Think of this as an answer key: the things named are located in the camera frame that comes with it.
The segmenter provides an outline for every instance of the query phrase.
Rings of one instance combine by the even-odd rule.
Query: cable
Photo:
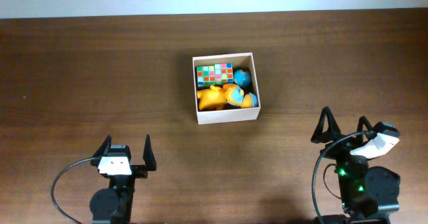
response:
[[[330,164],[328,164],[328,165],[327,165],[327,167],[324,169],[324,174],[322,174],[322,180],[324,181],[324,186],[326,186],[327,191],[328,191],[331,195],[333,195],[334,197],[336,197],[336,198],[337,198],[337,199],[339,199],[339,200],[342,200],[342,198],[340,198],[339,196],[335,195],[335,194],[334,194],[332,191],[330,191],[330,189],[327,187],[327,183],[326,183],[326,172],[327,172],[328,167],[330,167],[330,166],[336,166],[336,164],[330,163]]]
[[[90,160],[95,160],[99,157],[92,157],[92,158],[86,158],[83,160],[79,160],[78,162],[75,162],[69,166],[67,166],[64,170],[62,170],[55,178],[55,180],[52,183],[52,187],[51,187],[51,199],[53,202],[53,205],[55,206],[55,208],[64,216],[67,217],[70,221],[77,223],[77,224],[82,224],[81,222],[79,222],[78,220],[74,219],[73,217],[70,217],[67,213],[65,213],[64,211],[62,211],[61,207],[58,205],[58,203],[56,203],[55,197],[54,197],[54,190],[55,190],[55,185],[57,183],[57,181],[60,179],[60,177],[62,176],[62,174],[64,174],[66,171],[70,170],[73,166],[76,166],[78,164],[82,164],[83,162],[87,162]]]
[[[326,153],[331,150],[331,148],[335,147],[338,143],[342,142],[343,140],[347,140],[351,137],[354,136],[358,136],[361,134],[367,134],[369,131],[357,131],[354,132],[352,134],[348,134],[347,136],[333,142],[333,144],[331,144],[329,147],[326,148],[326,150],[320,154],[320,156],[318,157],[318,159],[316,160],[315,163],[315,167],[314,167],[314,173],[312,174],[312,202],[314,203],[314,207],[315,207],[315,212],[320,220],[321,224],[324,224],[324,221],[322,220],[322,216],[320,214],[320,210],[318,210],[318,205],[316,204],[316,197],[315,197],[315,182],[316,182],[316,173],[318,172],[318,167],[320,166],[320,162],[322,160],[322,158],[324,158],[324,156],[326,155]]]

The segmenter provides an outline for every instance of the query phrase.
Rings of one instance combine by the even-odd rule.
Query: wooden table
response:
[[[324,106],[345,134],[362,115],[400,130],[370,164],[401,175],[393,223],[428,219],[428,9],[11,19],[0,46],[2,223],[69,223],[50,200],[54,177],[107,134],[142,164],[147,133],[158,170],[136,183],[133,222],[313,219],[323,146],[310,137]],[[239,52],[254,54],[259,118],[199,126],[191,58]],[[332,171],[327,183],[338,192]],[[56,197],[90,223],[107,186],[84,164]],[[342,213],[321,175],[317,192],[322,214]]]

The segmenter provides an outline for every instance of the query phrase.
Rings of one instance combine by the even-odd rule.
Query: cardboard box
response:
[[[255,108],[239,108],[232,110],[212,110],[212,111],[199,111],[197,91],[197,79],[195,67],[209,66],[213,64],[232,63],[233,70],[248,69],[251,73],[251,93],[257,96],[258,106]],[[243,120],[257,119],[261,101],[259,95],[259,88],[257,86],[257,78],[255,76],[254,59],[252,53],[233,53],[225,55],[212,55],[193,58],[193,87],[195,89],[195,107],[198,124],[213,124],[222,122],[234,122]]]

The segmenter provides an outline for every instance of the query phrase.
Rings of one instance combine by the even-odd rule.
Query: colorful cube puzzle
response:
[[[233,83],[232,64],[196,67],[198,87]]]

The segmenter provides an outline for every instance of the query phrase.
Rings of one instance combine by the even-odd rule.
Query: yellow plush toy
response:
[[[243,90],[236,84],[225,84],[222,92],[225,92],[226,100],[229,104],[241,108],[257,107],[257,97],[252,94],[244,95]]]
[[[222,110],[227,104],[224,91],[217,86],[209,86],[209,89],[197,91],[199,110]]]

